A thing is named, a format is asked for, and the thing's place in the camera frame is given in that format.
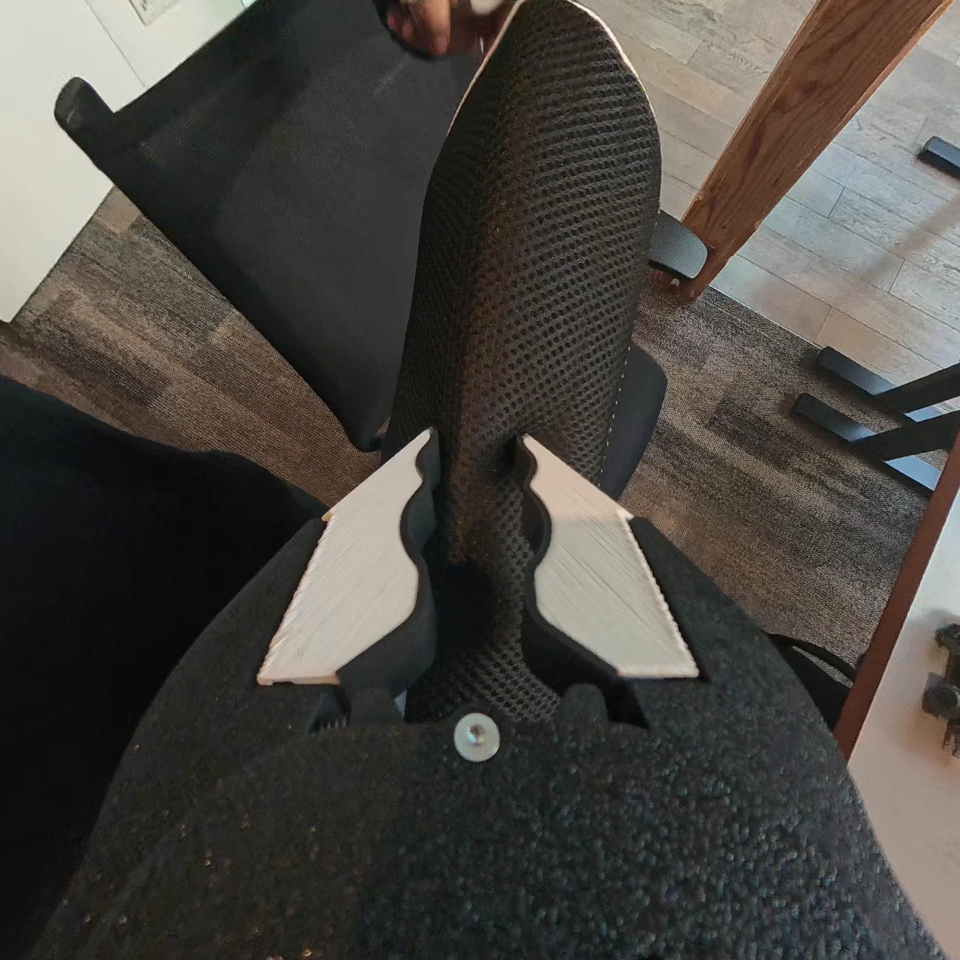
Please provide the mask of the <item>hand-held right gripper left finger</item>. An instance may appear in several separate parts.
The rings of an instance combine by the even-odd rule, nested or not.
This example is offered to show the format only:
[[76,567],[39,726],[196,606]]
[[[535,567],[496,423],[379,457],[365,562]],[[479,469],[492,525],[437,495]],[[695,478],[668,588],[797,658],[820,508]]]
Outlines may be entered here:
[[424,550],[439,480],[439,437],[427,428],[323,515],[258,686],[323,687],[352,714],[404,714],[436,656]]

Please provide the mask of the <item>black metal desk frame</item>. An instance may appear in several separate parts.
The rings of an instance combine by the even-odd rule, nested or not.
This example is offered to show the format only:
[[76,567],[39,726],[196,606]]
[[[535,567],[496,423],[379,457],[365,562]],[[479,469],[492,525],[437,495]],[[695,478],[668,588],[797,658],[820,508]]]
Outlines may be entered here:
[[858,459],[931,496],[943,470],[923,456],[949,451],[958,439],[959,412],[944,410],[942,405],[958,401],[959,365],[895,385],[837,349],[825,346],[814,362],[814,370],[859,401],[895,417],[897,425],[873,430],[807,392],[796,397],[791,413]]

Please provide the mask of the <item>black mesh office chair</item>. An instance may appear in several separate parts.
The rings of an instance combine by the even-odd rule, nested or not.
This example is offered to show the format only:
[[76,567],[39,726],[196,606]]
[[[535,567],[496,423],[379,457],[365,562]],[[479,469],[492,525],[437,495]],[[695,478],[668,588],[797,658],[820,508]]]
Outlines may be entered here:
[[393,402],[428,175],[473,58],[402,52],[399,2],[261,2],[66,135],[287,360],[359,450]]

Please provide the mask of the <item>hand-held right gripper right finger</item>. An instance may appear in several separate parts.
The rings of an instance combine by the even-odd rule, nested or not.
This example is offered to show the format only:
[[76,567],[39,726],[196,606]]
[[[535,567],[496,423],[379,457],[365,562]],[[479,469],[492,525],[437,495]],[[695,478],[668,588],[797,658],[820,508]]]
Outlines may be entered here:
[[613,723],[644,726],[634,684],[699,680],[677,615],[637,536],[636,518],[529,434],[513,465],[521,529],[525,665],[574,704],[595,702]]

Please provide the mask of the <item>wooden table leg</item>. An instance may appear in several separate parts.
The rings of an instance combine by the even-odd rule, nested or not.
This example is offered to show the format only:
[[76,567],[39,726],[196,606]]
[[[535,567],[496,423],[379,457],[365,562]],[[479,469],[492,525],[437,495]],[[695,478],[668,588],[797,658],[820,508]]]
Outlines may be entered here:
[[678,283],[698,298],[950,1],[818,1],[715,161],[682,222],[706,246]]

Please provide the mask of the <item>black metal foot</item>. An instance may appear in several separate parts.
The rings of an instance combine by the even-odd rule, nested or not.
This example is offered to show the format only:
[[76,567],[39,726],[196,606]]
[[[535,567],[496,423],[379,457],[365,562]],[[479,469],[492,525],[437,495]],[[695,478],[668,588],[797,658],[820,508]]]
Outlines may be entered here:
[[940,136],[931,136],[917,153],[917,160],[959,180],[959,146]]

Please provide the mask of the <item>person's left hand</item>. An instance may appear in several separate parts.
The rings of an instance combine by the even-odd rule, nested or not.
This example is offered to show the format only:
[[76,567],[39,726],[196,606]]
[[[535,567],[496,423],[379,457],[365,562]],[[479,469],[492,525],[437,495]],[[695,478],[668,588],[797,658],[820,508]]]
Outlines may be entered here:
[[508,1],[390,2],[387,26],[407,47],[431,57],[482,52],[508,18]]

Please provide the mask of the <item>black chair base foot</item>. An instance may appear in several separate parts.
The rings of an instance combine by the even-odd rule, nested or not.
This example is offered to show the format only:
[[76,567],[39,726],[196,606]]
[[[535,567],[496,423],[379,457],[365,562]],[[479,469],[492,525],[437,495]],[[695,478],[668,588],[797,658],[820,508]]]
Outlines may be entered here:
[[664,290],[695,280],[709,252],[703,241],[666,210],[659,210],[647,251],[651,270]]

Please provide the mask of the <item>dark toy brick model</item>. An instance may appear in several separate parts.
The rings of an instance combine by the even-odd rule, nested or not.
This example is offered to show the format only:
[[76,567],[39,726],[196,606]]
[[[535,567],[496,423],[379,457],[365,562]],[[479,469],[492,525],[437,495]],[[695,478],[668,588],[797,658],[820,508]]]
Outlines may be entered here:
[[929,675],[921,707],[945,723],[943,747],[959,759],[959,623],[943,625],[936,630],[934,640],[947,659],[942,676]]

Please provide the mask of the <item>black mesh pad pale rim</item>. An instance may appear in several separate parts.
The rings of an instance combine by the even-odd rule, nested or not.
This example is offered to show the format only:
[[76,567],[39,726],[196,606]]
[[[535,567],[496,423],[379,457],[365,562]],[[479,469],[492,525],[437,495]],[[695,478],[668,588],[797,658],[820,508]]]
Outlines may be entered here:
[[428,427],[439,444],[437,654],[407,694],[411,723],[555,709],[522,655],[514,440],[600,480],[661,189],[653,107],[613,34],[574,2],[517,3],[429,179],[383,442],[385,459]]

